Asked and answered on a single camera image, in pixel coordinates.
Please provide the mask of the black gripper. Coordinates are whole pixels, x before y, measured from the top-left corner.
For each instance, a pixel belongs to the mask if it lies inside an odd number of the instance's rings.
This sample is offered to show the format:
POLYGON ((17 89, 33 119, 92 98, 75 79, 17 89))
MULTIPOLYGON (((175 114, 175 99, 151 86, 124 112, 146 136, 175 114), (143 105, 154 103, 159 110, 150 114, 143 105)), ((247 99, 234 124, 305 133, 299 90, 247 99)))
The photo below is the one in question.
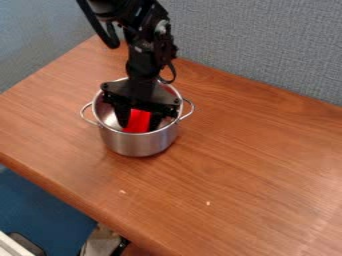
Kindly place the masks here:
POLYGON ((159 83, 170 84, 176 78, 172 56, 131 54, 126 63, 127 78, 103 82, 103 101, 114 107, 119 125, 126 128, 131 110, 151 113, 150 132, 167 126, 176 116, 180 99, 167 92, 159 83))

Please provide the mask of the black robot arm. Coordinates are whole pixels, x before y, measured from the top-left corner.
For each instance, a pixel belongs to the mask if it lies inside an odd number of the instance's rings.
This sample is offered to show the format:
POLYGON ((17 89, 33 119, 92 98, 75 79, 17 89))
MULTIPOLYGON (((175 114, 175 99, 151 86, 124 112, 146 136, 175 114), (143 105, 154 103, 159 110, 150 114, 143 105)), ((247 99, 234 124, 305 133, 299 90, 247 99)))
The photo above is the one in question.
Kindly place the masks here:
POLYGON ((130 132, 158 129, 162 120, 176 116, 180 99, 163 89, 172 79, 178 46, 168 12, 158 0, 76 0, 102 41, 116 49, 128 46, 127 79, 100 85, 103 102, 114 108, 119 125, 130 132))

